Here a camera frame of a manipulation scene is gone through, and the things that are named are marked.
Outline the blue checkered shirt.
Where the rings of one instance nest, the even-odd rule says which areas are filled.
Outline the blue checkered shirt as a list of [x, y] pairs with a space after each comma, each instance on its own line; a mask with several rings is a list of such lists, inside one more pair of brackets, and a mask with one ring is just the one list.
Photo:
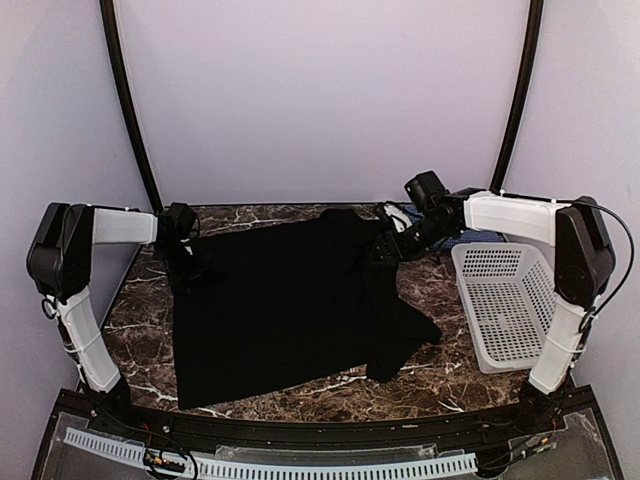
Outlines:
[[[422, 218], [422, 214], [418, 212], [417, 208], [409, 203], [400, 203], [401, 210], [404, 214], [417, 221]], [[506, 238], [503, 234], [492, 231], [475, 231], [464, 230], [457, 237], [448, 237], [443, 240], [439, 240], [434, 244], [434, 247], [440, 250], [451, 250], [455, 245], [467, 244], [467, 243], [504, 243]]]

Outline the black garment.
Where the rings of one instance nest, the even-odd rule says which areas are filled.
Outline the black garment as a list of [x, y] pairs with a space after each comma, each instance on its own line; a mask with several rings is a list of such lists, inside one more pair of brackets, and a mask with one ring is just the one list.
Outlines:
[[384, 226], [351, 209], [199, 238], [204, 271], [173, 281], [178, 404], [244, 399], [364, 366], [390, 381], [441, 330], [370, 256]]

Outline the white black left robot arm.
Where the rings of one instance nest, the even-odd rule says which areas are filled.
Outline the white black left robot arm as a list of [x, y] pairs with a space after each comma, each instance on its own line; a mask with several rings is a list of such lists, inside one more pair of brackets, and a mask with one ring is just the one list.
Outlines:
[[89, 204], [49, 204], [26, 258], [26, 268], [42, 296], [45, 316], [56, 322], [62, 345], [74, 361], [89, 395], [103, 405], [101, 417], [120, 436], [141, 427], [129, 385], [113, 361], [94, 315], [90, 295], [96, 245], [151, 245], [170, 278], [199, 276], [206, 256], [193, 245], [197, 214], [173, 203], [159, 214]]

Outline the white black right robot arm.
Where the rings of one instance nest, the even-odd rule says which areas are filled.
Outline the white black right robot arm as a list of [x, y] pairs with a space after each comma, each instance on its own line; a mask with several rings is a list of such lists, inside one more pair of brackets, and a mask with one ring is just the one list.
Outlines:
[[527, 372], [510, 424], [521, 434], [534, 432], [560, 407], [592, 324], [617, 292], [609, 283], [616, 257], [608, 210], [588, 196], [451, 192], [432, 171], [405, 190], [418, 218], [383, 207], [372, 262], [391, 266], [454, 243], [456, 284], [479, 368]]

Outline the white plastic laundry basket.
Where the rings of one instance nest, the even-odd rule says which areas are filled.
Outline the white plastic laundry basket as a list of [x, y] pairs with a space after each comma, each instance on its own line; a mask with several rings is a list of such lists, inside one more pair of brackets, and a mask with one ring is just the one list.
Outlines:
[[542, 253], [478, 242], [454, 246], [451, 257], [480, 371], [533, 368], [555, 309], [553, 272]]

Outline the black front table rail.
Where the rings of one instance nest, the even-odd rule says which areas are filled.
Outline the black front table rail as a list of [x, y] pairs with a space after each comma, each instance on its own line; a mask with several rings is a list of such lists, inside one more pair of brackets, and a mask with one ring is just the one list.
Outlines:
[[89, 425], [107, 433], [129, 432], [151, 437], [153, 446], [173, 445], [186, 450], [212, 452], [225, 445], [267, 449], [376, 449], [436, 444], [441, 449], [506, 450], [516, 437], [526, 438], [553, 429], [546, 420], [519, 430], [499, 417], [517, 413], [514, 405], [437, 417], [342, 423], [285, 423], [218, 419], [135, 407], [134, 420], [125, 421], [110, 410], [78, 400], [69, 410], [89, 419]]

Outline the black right corner post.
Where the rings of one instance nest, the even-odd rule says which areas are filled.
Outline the black right corner post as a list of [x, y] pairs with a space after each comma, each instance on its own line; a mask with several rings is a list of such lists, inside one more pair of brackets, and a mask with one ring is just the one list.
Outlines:
[[497, 156], [489, 190], [497, 193], [503, 189], [515, 149], [516, 140], [525, 111], [529, 86], [533, 73], [535, 57], [540, 36], [544, 11], [543, 0], [529, 2], [526, 29], [523, 40], [513, 98], [505, 126], [503, 140]]

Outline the black corner post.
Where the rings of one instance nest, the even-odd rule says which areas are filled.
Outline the black corner post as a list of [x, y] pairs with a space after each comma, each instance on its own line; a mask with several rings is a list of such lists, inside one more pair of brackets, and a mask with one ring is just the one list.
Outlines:
[[525, 111], [529, 86], [533, 73], [535, 57], [540, 36], [544, 11], [543, 0], [529, 2], [526, 29], [523, 40], [513, 98], [505, 126], [503, 140], [497, 156], [489, 190], [497, 193], [503, 189], [515, 149], [516, 140]]
[[100, 0], [99, 7], [112, 77], [136, 167], [149, 205], [154, 213], [159, 213], [163, 210], [164, 205], [145, 148], [127, 77], [118, 21], [116, 18], [116, 3], [112, 0]]

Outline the black left corner post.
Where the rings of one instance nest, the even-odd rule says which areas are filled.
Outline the black left corner post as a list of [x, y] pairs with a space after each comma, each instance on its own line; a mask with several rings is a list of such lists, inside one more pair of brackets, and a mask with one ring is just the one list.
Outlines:
[[145, 148], [127, 77], [118, 21], [116, 18], [116, 3], [112, 0], [100, 0], [99, 7], [112, 77], [136, 167], [149, 205], [154, 213], [159, 213], [163, 210], [164, 205]]

